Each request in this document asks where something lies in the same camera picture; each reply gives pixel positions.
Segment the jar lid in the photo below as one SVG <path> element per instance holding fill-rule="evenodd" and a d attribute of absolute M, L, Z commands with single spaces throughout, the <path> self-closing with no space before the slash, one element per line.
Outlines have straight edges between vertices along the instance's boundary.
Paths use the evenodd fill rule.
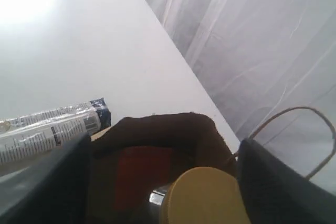
<path fill-rule="evenodd" d="M 250 223 L 237 180 L 211 167 L 186 171 L 169 188 L 160 224 Z"/>

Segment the brown fabric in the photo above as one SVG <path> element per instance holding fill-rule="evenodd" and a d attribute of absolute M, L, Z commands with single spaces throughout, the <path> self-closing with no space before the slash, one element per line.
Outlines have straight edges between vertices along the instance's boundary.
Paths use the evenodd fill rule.
<path fill-rule="evenodd" d="M 125 223 L 126 217 L 131 215 L 131 210 L 116 211 L 113 206 L 116 198 L 119 158 L 124 156 L 121 153 L 126 148 L 135 146 L 173 149 L 169 182 L 173 182 L 187 169 L 197 166 L 215 167 L 235 176 L 235 161 L 224 166 L 231 152 L 217 132 L 214 122 L 207 116 L 181 113 L 154 115 L 140 119 L 125 118 L 101 138 L 92 142 L 93 165 L 87 212 L 90 219 L 94 220 L 93 223 Z M 134 178 L 131 178 L 132 169 L 129 168 L 131 165 L 127 167 L 123 168 L 124 178 L 133 180 Z M 148 170 L 155 171 L 157 168 L 148 167 Z M 153 178 L 152 185 L 157 185 L 155 180 L 163 183 L 161 179 Z M 141 190 L 149 189 L 143 185 L 140 188 Z"/>

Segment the white curtain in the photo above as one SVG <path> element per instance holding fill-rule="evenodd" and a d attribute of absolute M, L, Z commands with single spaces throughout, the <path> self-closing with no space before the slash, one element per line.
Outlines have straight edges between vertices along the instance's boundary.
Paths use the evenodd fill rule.
<path fill-rule="evenodd" d="M 336 0 L 147 0 L 239 139 L 283 109 L 336 124 Z M 311 112 L 256 138 L 300 174 L 332 149 Z M 312 181 L 336 194 L 336 157 Z"/>

